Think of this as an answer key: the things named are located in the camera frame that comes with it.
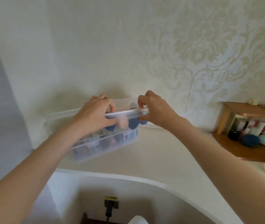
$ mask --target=wooden shelf base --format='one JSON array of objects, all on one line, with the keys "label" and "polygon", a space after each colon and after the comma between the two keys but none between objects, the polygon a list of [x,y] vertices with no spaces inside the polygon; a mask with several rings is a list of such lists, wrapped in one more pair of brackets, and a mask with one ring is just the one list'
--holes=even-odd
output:
[{"label": "wooden shelf base", "polygon": [[265,145],[258,145],[256,148],[249,148],[239,141],[232,141],[226,135],[213,133],[216,141],[227,151],[240,159],[247,161],[265,162]]}]

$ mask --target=curved white edge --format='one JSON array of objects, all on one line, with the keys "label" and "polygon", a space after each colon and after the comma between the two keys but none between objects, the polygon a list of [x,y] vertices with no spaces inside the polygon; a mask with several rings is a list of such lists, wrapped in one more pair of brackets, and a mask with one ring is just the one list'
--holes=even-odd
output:
[{"label": "curved white edge", "polygon": [[174,189],[172,189],[168,185],[161,183],[161,182],[158,182],[158,181],[149,180],[146,178],[134,177],[134,176],[120,175],[120,174],[95,173],[95,172],[86,172],[86,171],[78,171],[78,170],[66,170],[66,169],[60,169],[60,168],[57,168],[56,172],[79,174],[82,177],[99,177],[99,178],[121,179],[121,180],[142,182],[145,184],[154,185],[154,186],[157,186],[159,188],[163,188],[163,189],[167,190],[168,192],[171,192],[175,196],[177,196],[180,199],[182,199],[183,201],[187,202],[188,204],[193,206],[195,209],[200,211],[203,215],[205,215],[210,220],[212,220],[214,223],[223,224],[220,220],[218,220],[216,217],[211,215],[209,212],[207,212],[204,209],[202,209],[201,207],[199,207],[197,204],[194,204],[193,202],[188,200],[186,197],[184,197],[183,195],[181,195],[180,193],[178,193],[177,191],[175,191]]}]

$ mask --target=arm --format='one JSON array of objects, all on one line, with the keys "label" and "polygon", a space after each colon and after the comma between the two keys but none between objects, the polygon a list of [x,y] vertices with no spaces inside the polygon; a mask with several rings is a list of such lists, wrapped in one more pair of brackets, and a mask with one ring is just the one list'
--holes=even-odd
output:
[{"label": "arm", "polygon": [[265,224],[265,176],[178,116],[152,91],[139,96],[138,104],[149,109],[140,120],[163,127],[178,138],[245,224]]},{"label": "arm", "polygon": [[15,169],[0,180],[0,224],[20,223],[72,145],[91,132],[114,125],[106,119],[107,107],[115,107],[105,95],[92,97],[71,122],[53,133]]}]

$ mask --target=hand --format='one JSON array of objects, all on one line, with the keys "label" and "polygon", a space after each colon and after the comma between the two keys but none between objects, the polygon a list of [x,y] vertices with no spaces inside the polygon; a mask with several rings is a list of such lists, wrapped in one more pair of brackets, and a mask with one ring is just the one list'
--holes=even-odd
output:
[{"label": "hand", "polygon": [[112,112],[115,111],[113,100],[104,94],[101,94],[99,97],[93,96],[84,104],[82,109],[71,120],[71,123],[77,126],[76,129],[80,137],[118,123],[119,120],[117,118],[105,118],[108,106],[110,106]]},{"label": "hand", "polygon": [[146,105],[149,109],[147,115],[139,117],[141,121],[149,121],[157,126],[167,129],[171,123],[181,118],[160,96],[148,90],[144,95],[138,98],[139,107]]}]

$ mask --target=clear plastic storage box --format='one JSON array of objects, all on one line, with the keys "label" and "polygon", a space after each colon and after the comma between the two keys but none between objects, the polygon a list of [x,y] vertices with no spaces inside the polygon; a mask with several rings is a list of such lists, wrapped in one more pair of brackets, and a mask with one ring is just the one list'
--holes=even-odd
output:
[{"label": "clear plastic storage box", "polygon": [[[118,118],[119,123],[90,133],[74,144],[72,153],[76,162],[116,150],[137,139],[137,128],[147,124],[146,121],[139,121],[138,117],[147,114],[148,109],[139,108],[136,101],[135,98],[114,100],[116,111],[110,112],[108,108],[105,116],[107,119]],[[79,110],[48,114],[46,122],[48,133],[52,134],[59,126],[67,123]]]}]

